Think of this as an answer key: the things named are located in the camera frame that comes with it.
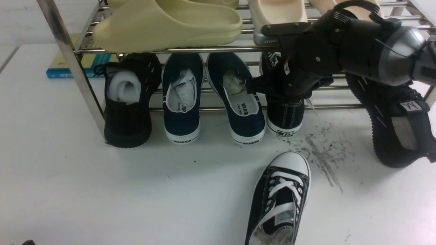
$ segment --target black sneaker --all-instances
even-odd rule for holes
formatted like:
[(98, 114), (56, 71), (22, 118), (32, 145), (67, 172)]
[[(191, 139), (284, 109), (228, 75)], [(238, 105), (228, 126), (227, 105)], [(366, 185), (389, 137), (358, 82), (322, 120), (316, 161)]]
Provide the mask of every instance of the black sneaker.
[(253, 195), (245, 245), (294, 245), (310, 190), (310, 168), (285, 152), (265, 169)]
[[(260, 58), (259, 72), (260, 75), (271, 73), (274, 67), (281, 59), (280, 52), (263, 52)], [(333, 83), (333, 78), (321, 79), (312, 90), (321, 86), (327, 86)], [(289, 137), (300, 130), (303, 124), (304, 116), (304, 100), (312, 96), (312, 92), (308, 92), (298, 99), (281, 100), (272, 96), (266, 96), (266, 124), (269, 130), (281, 137)]]
[(104, 75), (105, 138), (108, 144), (132, 148), (144, 144), (151, 134), (149, 101), (161, 81), (162, 67), (155, 54), (130, 54), (120, 63), (94, 68)]
[(436, 161), (430, 107), (410, 83), (392, 87), (346, 74), (348, 86), (371, 118), (372, 143), (381, 163), (403, 168), (418, 158)]

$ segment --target shoe rack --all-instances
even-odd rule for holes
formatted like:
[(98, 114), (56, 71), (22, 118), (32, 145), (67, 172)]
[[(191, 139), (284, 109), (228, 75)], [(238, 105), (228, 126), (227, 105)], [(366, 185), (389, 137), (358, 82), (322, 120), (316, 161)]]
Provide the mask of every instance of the shoe rack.
[[(47, 23), (56, 39), (57, 44), (61, 52), (63, 53), (66, 61), (70, 66), (71, 73), (76, 81), (76, 84), (83, 96), (83, 99), (86, 102), (86, 105), (89, 108), (100, 132), (104, 137), (104, 106), (100, 106), (94, 91), (89, 83), (88, 78), (86, 77), (85, 72), (83, 71), (83, 67), (80, 63), (81, 58), (84, 54), (103, 54), (109, 53), (103, 49), (98, 48), (86, 48), (89, 44), (92, 30), (94, 26), (96, 26), (102, 18), (106, 18), (110, 16), (109, 7), (104, 0), (96, 0), (96, 6), (86, 22), (86, 25), (81, 33), (79, 38), (79, 42), (74, 45), (71, 41), (70, 35), (67, 32), (65, 24), (62, 20), (62, 17), (58, 11), (58, 7), (55, 4), (55, 0), (37, 0), (42, 13), (47, 20)], [(415, 21), (419, 23), (418, 25), (410, 25), (415, 28), (418, 28), (423, 31), (427, 31), (430, 34), (435, 34), (435, 27), (426, 19), (425, 16), (410, 2), (406, 0), (392, 0), (392, 2), (384, 2), (380, 3), (381, 7), (392, 7), (393, 10), (390, 16), (404, 21), (404, 25), (408, 25), (407, 21)], [(313, 8), (310, 4), (306, 3), (305, 8)], [(239, 5), (237, 10), (247, 10), (248, 5)], [(412, 14), (412, 16), (402, 16), (403, 10), (406, 9), (408, 12)], [(309, 22), (314, 22), (317, 20), (317, 17), (309, 17)], [(251, 18), (247, 18), (243, 20), (243, 24), (252, 24)], [(244, 27), (242, 30), (242, 34), (253, 34), (254, 29), (252, 27)], [(275, 47), (257, 47), (255, 45), (250, 46), (216, 46), (216, 47), (197, 47), (197, 48), (174, 48), (167, 49), (161, 51), (155, 51), (157, 54), (168, 54), (168, 53), (212, 53), (212, 52), (262, 52), (274, 49)], [(118, 54), (119, 58), (122, 58), (124, 54)], [(259, 62), (247, 62), (248, 66), (258, 66)], [(334, 78), (344, 78), (344, 74), (334, 74)], [(331, 86), (322, 87), (320, 90), (344, 90), (348, 89), (346, 85), (336, 85), (333, 83)], [(203, 88), (201, 90), (202, 93), (213, 93), (211, 88)], [(432, 106), (436, 101), (436, 90), (433, 87), (425, 94), (425, 99), (427, 103)], [(336, 105), (315, 105), (315, 109), (357, 109), (362, 108), (361, 104), (336, 104)], [(150, 108), (152, 112), (162, 112), (162, 108)], [(200, 108), (200, 111), (208, 111), (208, 112), (216, 112), (216, 111), (224, 111), (224, 107), (204, 107)]]

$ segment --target beige slide sandal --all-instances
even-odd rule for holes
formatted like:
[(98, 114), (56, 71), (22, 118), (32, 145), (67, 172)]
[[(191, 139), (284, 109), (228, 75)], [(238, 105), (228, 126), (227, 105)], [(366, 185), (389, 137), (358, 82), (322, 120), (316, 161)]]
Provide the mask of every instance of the beige slide sandal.
[[(342, 3), (342, 2), (345, 2), (347, 0), (308, 0), (308, 1), (321, 14), (325, 14), (328, 10), (333, 9), (337, 3)], [(367, 1), (380, 6), (378, 4), (377, 0), (367, 0)], [(359, 20), (371, 21), (371, 19), (369, 18), (370, 12), (366, 9), (353, 6), (353, 7), (346, 8), (346, 10), (352, 12), (356, 16), (356, 18), (358, 18)], [(384, 17), (383, 12), (381, 10), (378, 12), (378, 15), (381, 17)]]
[(122, 5), (126, 4), (129, 0), (107, 0), (109, 5), (109, 10), (111, 13), (119, 9)]
[[(337, 3), (342, 3), (342, 2), (345, 2), (345, 1), (347, 1), (347, 0), (336, 0), (337, 1)], [(366, 0), (367, 2), (370, 2), (370, 3), (374, 3), (374, 4), (377, 4), (378, 6), (380, 6), (379, 4), (378, 4), (378, 2), (377, 2), (377, 0)], [(350, 12), (352, 12), (355, 16), (356, 16), (356, 18), (358, 18), (359, 20), (368, 20), (368, 21), (372, 21), (370, 18), (369, 18), (369, 14), (371, 13), (371, 12), (369, 12), (368, 10), (366, 10), (366, 9), (363, 9), (363, 8), (361, 8), (361, 7), (355, 7), (355, 6), (353, 6), (353, 7), (348, 7), (348, 8), (345, 8), (346, 10), (348, 10), (348, 11), (350, 11)], [(380, 10), (378, 13), (377, 13), (380, 17), (384, 17), (384, 14), (383, 14), (383, 12), (382, 12), (382, 10)]]
[(336, 5), (335, 0), (308, 0), (309, 3), (321, 13), (321, 15), (325, 14), (327, 11), (333, 9)]
[(222, 5), (222, 6), (230, 7), (232, 9), (235, 9), (239, 5), (239, 0), (191, 0), (191, 1), (197, 3)]
[(94, 29), (100, 47), (117, 53), (228, 44), (242, 18), (225, 6), (188, 0), (130, 0)]
[(307, 22), (304, 0), (249, 0), (254, 25), (254, 43), (269, 45), (268, 38), (261, 33), (264, 25)]
[[(115, 12), (117, 9), (119, 9), (122, 5), (126, 4), (130, 0), (107, 0), (109, 5), (109, 10), (111, 13)], [(216, 4), (216, 5), (222, 5), (226, 7), (230, 7), (235, 9), (239, 5), (239, 0), (191, 0), (193, 2), (197, 3), (209, 3), (209, 4)]]

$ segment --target black shoe sole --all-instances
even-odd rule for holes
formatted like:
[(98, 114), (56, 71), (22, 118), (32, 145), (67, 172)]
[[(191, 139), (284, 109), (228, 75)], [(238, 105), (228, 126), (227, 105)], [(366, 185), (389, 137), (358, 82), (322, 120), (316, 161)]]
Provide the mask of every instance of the black shoe sole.
[(392, 138), (396, 137), (396, 135), (392, 136), (386, 133), (385, 127), (377, 119), (378, 112), (371, 99), (358, 92), (363, 89), (359, 85), (359, 77), (351, 74), (346, 74), (345, 77), (351, 92), (363, 104), (369, 114), (372, 127), (372, 145), (380, 162), (390, 168), (404, 168), (421, 158), (415, 152), (402, 147), (399, 142), (394, 142)]
[(141, 131), (132, 135), (119, 135), (112, 133), (108, 128), (105, 127), (105, 138), (106, 142), (118, 148), (135, 148), (143, 145), (151, 136), (151, 118), (149, 116), (148, 125)]

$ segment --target robotic arm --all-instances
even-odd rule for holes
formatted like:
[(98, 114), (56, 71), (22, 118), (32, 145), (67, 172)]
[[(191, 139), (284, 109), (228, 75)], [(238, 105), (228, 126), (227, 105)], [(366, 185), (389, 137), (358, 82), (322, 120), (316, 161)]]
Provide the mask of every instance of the robotic arm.
[[(358, 6), (373, 20), (357, 20), (345, 8)], [(292, 99), (311, 91), (323, 77), (345, 71), (387, 85), (418, 80), (436, 86), (436, 36), (383, 19), (370, 2), (342, 2), (313, 24), (268, 25), (262, 33), (279, 45), (282, 60), (272, 74), (247, 82), (249, 93)]]

